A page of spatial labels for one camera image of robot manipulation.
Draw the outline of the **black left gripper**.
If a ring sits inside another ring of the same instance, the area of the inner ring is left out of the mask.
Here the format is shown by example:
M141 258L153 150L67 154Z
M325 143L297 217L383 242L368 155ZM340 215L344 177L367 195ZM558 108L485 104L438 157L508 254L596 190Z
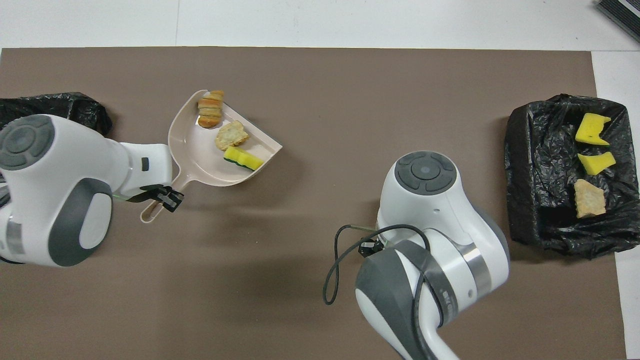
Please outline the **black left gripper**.
M178 209L185 198L183 193L174 190L171 186L165 186L162 184L141 186L139 189L142 192L128 198L128 202L142 203L152 199L160 202L162 207L171 213Z

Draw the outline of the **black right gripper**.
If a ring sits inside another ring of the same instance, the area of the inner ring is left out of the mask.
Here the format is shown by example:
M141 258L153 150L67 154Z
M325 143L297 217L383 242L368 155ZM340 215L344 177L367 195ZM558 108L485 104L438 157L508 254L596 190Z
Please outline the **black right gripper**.
M358 246L358 253L363 258L374 255L375 253L384 250L384 244L379 239L373 238L361 238Z

